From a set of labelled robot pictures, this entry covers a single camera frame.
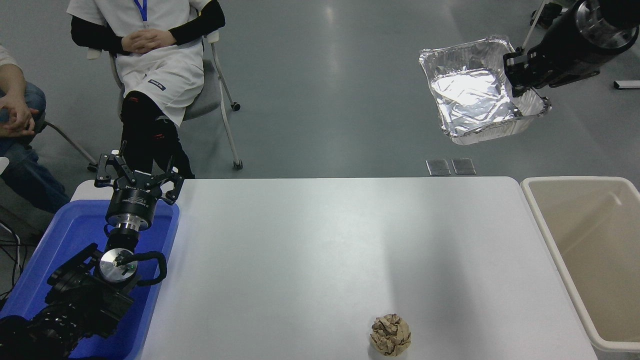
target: aluminum foil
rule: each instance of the aluminum foil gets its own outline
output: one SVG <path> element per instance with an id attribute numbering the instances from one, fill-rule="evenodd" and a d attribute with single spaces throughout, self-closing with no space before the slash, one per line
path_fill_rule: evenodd
<path id="1" fill-rule="evenodd" d="M 533 90 L 511 96 L 502 63 L 502 55 L 511 52 L 509 40 L 500 35 L 421 52 L 442 131 L 454 143 L 468 145 L 520 133 L 549 111 L 549 101 Z"/>

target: black cable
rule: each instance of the black cable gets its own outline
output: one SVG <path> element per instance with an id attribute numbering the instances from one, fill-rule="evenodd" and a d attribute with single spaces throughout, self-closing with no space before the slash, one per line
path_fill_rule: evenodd
<path id="1" fill-rule="evenodd" d="M 13 236 L 13 239 L 15 241 L 15 243 L 11 243 L 8 240 L 0 240 L 0 250 L 2 250 L 11 260 L 13 260 L 13 269 L 12 269 L 12 273 L 11 273 L 11 289 L 9 289 L 9 291 L 5 291 L 4 293 L 0 294 L 0 300 L 5 301 L 6 298 L 9 296 L 9 294 L 13 291 L 13 289 L 15 288 L 15 285 L 17 283 L 16 280 L 16 270 L 19 271 L 19 276 L 18 278 L 22 275 L 23 271 L 24 271 L 24 265 L 26 263 L 27 260 L 27 256 L 29 255 L 29 245 L 26 244 L 21 244 L 20 243 L 20 239 L 18 238 L 18 235 L 15 233 L 15 231 L 8 226 L 6 223 L 4 223 L 3 221 L 0 220 L 0 225 L 2 225 L 2 227 L 4 229 L 6 229 L 9 233 L 11 233 L 11 235 Z M 15 251 L 16 251 L 16 257 L 14 258 L 6 249 L 5 247 L 15 247 Z M 22 258 L 21 263 L 18 262 L 18 258 L 19 258 L 19 254 L 20 254 L 20 248 L 24 247 L 24 257 Z"/>

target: brown paper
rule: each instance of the brown paper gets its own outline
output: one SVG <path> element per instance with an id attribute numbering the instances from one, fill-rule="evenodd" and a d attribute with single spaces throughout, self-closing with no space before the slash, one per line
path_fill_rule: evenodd
<path id="1" fill-rule="evenodd" d="M 371 343 L 384 356 L 398 356 L 411 345 L 409 325 L 397 314 L 376 318 L 371 329 Z"/>

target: gray chair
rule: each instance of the gray chair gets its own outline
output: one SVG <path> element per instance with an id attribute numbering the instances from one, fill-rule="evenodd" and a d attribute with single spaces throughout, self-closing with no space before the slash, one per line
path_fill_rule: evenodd
<path id="1" fill-rule="evenodd" d="M 47 113 L 44 112 L 44 113 L 42 113 L 42 116 L 40 116 L 40 118 L 38 120 L 36 120 L 35 127 L 33 128 L 33 131 L 35 131 L 36 135 L 41 133 L 47 126 L 49 126 L 51 129 L 54 129 L 71 146 L 73 146 L 74 149 L 77 150 L 80 153 L 80 155 L 82 155 L 85 159 L 87 159 L 87 161 L 89 161 L 89 165 L 86 166 L 87 170 L 92 171 L 92 172 L 96 172 L 96 170 L 98 169 L 98 162 L 93 158 L 93 156 L 89 155 L 89 153 L 82 146 L 80 146 L 80 144 L 78 144 L 73 139 L 71 139 L 62 129 L 60 129 L 58 126 L 48 122 L 46 120 L 46 115 L 47 115 Z M 20 138 L 19 141 L 21 141 L 22 143 L 28 144 L 33 140 L 34 137 L 35 137 L 35 135 L 29 136 L 29 137 L 25 137 L 25 138 Z"/>
<path id="2" fill-rule="evenodd" d="M 231 94 L 227 87 L 227 82 L 225 81 L 224 76 L 222 75 L 222 70 L 220 67 L 220 61 L 218 60 L 218 55 L 216 54 L 215 43 L 220 39 L 220 34 L 218 31 L 214 31 L 211 34 L 206 36 L 207 42 L 211 45 L 211 52 L 213 54 L 213 62 L 208 59 L 202 60 L 204 66 L 204 87 L 202 91 L 196 96 L 195 100 L 191 105 L 189 105 L 184 114 L 184 121 L 195 119 L 207 113 L 210 113 L 218 108 L 220 108 L 220 112 L 222 113 L 222 121 L 225 125 L 225 130 L 227 132 L 227 138 L 229 140 L 229 146 L 231 146 L 231 153 L 234 158 L 234 169 L 240 170 L 243 167 L 242 160 L 237 155 L 236 145 L 234 143 L 233 136 L 231 134 L 231 128 L 229 126 L 227 111 L 224 106 L 223 98 L 223 88 L 227 94 L 227 98 L 229 99 L 230 107 L 233 111 L 240 110 L 240 104 L 233 101 L 231 98 Z M 87 58 L 89 60 L 94 60 L 100 57 L 101 50 L 89 49 L 87 52 Z M 123 95 L 124 95 L 124 86 L 120 81 L 120 76 L 118 75 L 118 71 L 115 66 L 114 58 L 111 58 L 111 71 L 113 73 L 114 80 L 118 87 L 120 87 L 120 97 L 118 98 L 118 109 L 122 107 Z"/>

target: clasped hands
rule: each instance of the clasped hands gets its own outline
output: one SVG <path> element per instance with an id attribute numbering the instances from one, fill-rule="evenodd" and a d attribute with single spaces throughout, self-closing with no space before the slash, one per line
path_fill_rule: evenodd
<path id="1" fill-rule="evenodd" d="M 33 115 L 38 115 L 38 110 L 29 108 L 24 96 L 7 94 L 0 97 L 0 109 L 9 111 L 9 120 L 0 125 L 0 138 L 35 135 Z"/>
<path id="2" fill-rule="evenodd" d="M 123 37 L 122 49 L 130 53 L 146 54 L 175 43 L 175 38 L 168 30 L 143 29 Z"/>

